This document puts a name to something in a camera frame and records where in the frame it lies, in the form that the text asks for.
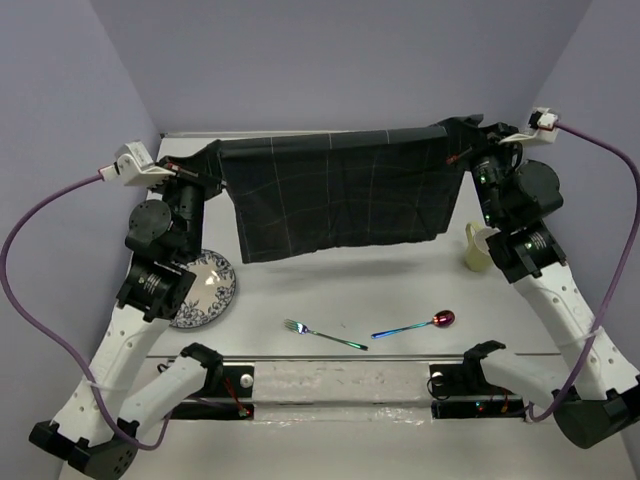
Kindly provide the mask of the dark plaid cloth napkin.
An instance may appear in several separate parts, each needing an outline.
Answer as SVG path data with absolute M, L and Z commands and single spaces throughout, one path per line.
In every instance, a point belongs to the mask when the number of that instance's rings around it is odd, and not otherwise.
M 450 125 L 221 143 L 243 262 L 434 240 L 463 177 L 447 160 L 465 146 Z

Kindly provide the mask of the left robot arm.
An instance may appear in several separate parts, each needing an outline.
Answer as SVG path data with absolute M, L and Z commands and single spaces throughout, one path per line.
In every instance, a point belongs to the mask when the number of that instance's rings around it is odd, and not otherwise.
M 102 174 L 161 197 L 132 210 L 125 237 L 132 257 L 106 333 L 72 396 L 53 419 L 33 427 L 29 440 L 91 479 L 119 479 L 143 450 L 141 437 L 166 424 L 183 400 L 220 386 L 222 356 L 193 343 L 131 391 L 196 280 L 186 266 L 201 253 L 204 204 L 220 183 L 203 164 L 155 163 L 140 141 L 124 144 Z

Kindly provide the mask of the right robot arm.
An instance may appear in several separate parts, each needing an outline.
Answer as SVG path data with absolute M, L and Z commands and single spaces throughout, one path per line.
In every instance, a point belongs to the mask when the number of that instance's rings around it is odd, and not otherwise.
M 588 449 L 639 420 L 639 371 L 603 327 L 639 224 L 634 222 L 612 283 L 597 311 L 579 291 L 566 254 L 543 219 L 563 204 L 555 171 L 524 161 L 524 146 L 555 141 L 563 124 L 549 108 L 533 110 L 524 132 L 495 128 L 484 145 L 456 156 L 471 172 L 495 266 L 528 302 L 570 373 L 563 376 L 511 354 L 498 341 L 467 350 L 461 362 L 435 366 L 427 386 L 438 402 L 505 392 L 527 401 L 533 422 L 554 418 L 564 436 Z

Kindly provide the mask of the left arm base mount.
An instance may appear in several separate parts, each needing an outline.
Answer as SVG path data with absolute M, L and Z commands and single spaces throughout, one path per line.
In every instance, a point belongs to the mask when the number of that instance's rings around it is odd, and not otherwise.
M 207 376 L 204 386 L 174 408 L 172 420 L 249 421 L 254 418 L 254 370 L 249 363 L 225 363 L 221 377 Z

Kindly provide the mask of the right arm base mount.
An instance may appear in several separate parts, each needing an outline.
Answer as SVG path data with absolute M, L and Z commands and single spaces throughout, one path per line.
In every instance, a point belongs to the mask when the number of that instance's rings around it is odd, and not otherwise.
M 461 373 L 461 364 L 429 366 L 426 387 L 434 420 L 526 419 L 521 396 L 486 383 L 471 386 Z

